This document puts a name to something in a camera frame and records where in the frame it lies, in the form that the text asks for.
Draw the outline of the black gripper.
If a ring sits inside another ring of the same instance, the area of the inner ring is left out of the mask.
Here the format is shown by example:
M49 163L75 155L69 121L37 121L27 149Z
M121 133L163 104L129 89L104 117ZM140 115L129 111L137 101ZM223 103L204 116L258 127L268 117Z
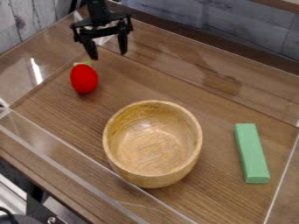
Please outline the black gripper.
M127 53L127 35L133 30L131 15L111 12L105 0L87 0L87 6L88 17L69 26L75 41L81 42L89 58L97 60L99 51L92 39L117 35L119 50L124 55ZM116 25L105 28L105 25L113 21L116 21Z

